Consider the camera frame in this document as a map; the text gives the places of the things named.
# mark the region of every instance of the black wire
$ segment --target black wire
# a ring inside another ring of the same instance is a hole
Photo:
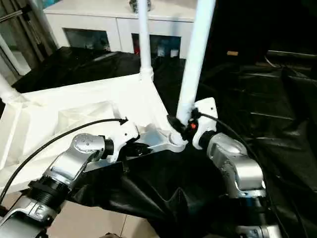
[[[251,147],[248,145],[248,143],[247,143],[234,129],[232,129],[229,125],[227,125],[227,124],[224,123],[223,121],[219,120],[218,118],[215,118],[215,117],[213,117],[213,116],[210,116],[210,115],[207,115],[207,114],[204,114],[204,113],[199,113],[199,114],[200,114],[201,116],[203,116],[203,117],[206,117],[206,118],[209,118],[209,119],[212,119],[212,120],[216,121],[217,123],[219,123],[220,125],[222,125],[223,127],[225,127],[227,130],[229,130],[232,134],[234,134],[235,137],[237,137],[238,140],[240,140],[240,142],[241,142],[241,143],[247,148],[247,150],[254,156],[254,158],[255,158],[256,161],[259,163],[259,165],[260,165],[262,168],[264,168],[263,165],[261,164],[261,162],[259,161],[259,159],[258,159],[256,153],[251,149]],[[286,231],[286,228],[285,228],[284,225],[282,224],[282,221],[281,221],[281,219],[279,218],[279,215],[277,214],[277,208],[276,208],[276,206],[275,206],[274,203],[273,203],[273,199],[272,199],[272,197],[271,197],[271,194],[269,193],[268,190],[266,190],[266,193],[267,193],[267,195],[268,195],[269,202],[270,202],[271,205],[274,207],[274,214],[275,214],[275,216],[276,216],[276,218],[277,218],[277,221],[279,222],[279,224],[280,224],[280,226],[282,227],[282,229],[283,229],[284,233],[286,234],[286,236],[289,238],[289,235],[288,235],[288,233],[287,233],[287,231]]]
[[[127,119],[103,119],[103,120],[96,120],[96,121],[92,121],[90,123],[81,125],[79,127],[76,127],[74,129],[71,129],[55,138],[53,138],[52,140],[50,140],[49,142],[47,142],[46,144],[44,144],[43,146],[41,146],[39,149],[37,149],[35,152],[33,152],[28,158],[26,158],[25,161],[22,162],[22,164],[20,164],[20,166],[14,171],[14,173],[12,174],[12,176],[10,177],[10,179],[8,180],[8,182],[6,183],[5,187],[2,190],[2,193],[0,195],[0,205],[3,202],[4,196],[6,195],[8,189],[10,188],[13,180],[15,179],[15,177],[17,176],[17,174],[21,171],[21,169],[23,169],[23,167],[37,154],[39,154],[42,150],[44,150],[46,147],[48,147],[50,144],[52,144],[53,142],[61,139],[62,137],[69,135],[75,131],[78,131],[82,128],[88,127],[90,125],[94,125],[94,124],[98,124],[98,123],[102,123],[102,122],[109,122],[109,121],[118,121],[121,124],[125,123],[127,121]]]

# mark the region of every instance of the black plastic sheet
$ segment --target black plastic sheet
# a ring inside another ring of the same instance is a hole
[[[104,54],[62,48],[15,87],[28,92],[139,71],[138,56]],[[183,67],[178,59],[155,67],[155,85],[172,115]],[[205,64],[197,93],[197,100],[214,97],[218,117],[257,153],[289,237],[304,237],[296,210],[309,236],[317,234],[316,95],[316,81],[304,74],[237,64]],[[218,170],[202,151],[188,146],[182,153],[163,151],[86,173],[69,199],[147,218],[162,238],[202,237],[217,221],[217,201],[224,194]]]

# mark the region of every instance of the white metal pole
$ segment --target white metal pole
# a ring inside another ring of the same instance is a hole
[[[23,100],[25,100],[24,97],[14,88],[12,88],[7,80],[0,74],[0,98],[2,101],[7,103],[18,97],[21,97],[21,99],[23,98]]]
[[[153,77],[151,66],[150,36],[148,30],[148,0],[138,0],[139,13],[139,43],[141,55],[141,79]]]
[[[176,117],[188,124],[196,99],[216,0],[198,0],[194,29],[187,54]]]

